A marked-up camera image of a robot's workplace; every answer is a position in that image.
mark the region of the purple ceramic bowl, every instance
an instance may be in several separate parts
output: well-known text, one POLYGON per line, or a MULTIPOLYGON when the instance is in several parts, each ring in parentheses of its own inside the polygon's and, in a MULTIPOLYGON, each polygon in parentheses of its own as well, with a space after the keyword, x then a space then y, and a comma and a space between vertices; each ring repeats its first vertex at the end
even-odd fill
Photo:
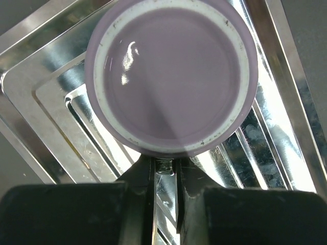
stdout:
POLYGON ((119 0, 93 32, 85 83, 121 143, 155 157, 195 156, 247 116, 258 58, 225 0, 119 0))

